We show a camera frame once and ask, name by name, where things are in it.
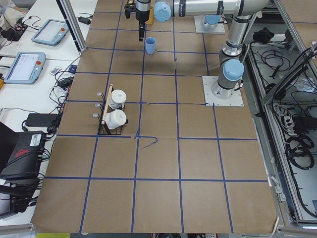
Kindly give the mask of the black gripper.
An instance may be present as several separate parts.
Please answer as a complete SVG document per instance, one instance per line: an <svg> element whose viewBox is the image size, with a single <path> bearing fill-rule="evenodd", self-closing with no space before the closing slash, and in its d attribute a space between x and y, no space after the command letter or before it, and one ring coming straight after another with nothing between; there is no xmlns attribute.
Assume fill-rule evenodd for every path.
<svg viewBox="0 0 317 238"><path fill-rule="evenodd" d="M149 20L151 0L136 0L136 19L139 21L139 41L142 42L145 35L145 22Z"/></svg>

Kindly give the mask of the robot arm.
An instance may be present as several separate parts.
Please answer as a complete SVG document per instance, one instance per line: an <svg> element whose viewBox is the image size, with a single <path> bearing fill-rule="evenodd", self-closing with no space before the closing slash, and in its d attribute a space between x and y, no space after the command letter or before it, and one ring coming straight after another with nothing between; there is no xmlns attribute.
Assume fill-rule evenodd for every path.
<svg viewBox="0 0 317 238"><path fill-rule="evenodd" d="M227 100L238 88L237 82L244 74L239 57L252 19L268 2L266 0L129 0L125 7L126 18L133 12L139 24L139 40L143 41L145 24L152 13L159 22L172 17L192 16L200 21L202 28L218 24L224 15L231 15L232 21L226 42L219 51L220 75L210 87L214 97Z"/></svg>

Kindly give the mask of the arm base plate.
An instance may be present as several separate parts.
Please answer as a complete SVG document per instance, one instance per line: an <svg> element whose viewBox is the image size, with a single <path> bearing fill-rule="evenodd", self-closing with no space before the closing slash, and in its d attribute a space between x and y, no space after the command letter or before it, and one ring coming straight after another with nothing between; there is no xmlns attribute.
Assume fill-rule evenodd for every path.
<svg viewBox="0 0 317 238"><path fill-rule="evenodd" d="M207 106L243 107L241 91L236 83L233 89L223 89L218 84L218 76L202 76L205 104Z"/></svg>
<svg viewBox="0 0 317 238"><path fill-rule="evenodd" d="M196 33L225 34L224 23L220 15L199 15L194 17Z"/></svg>

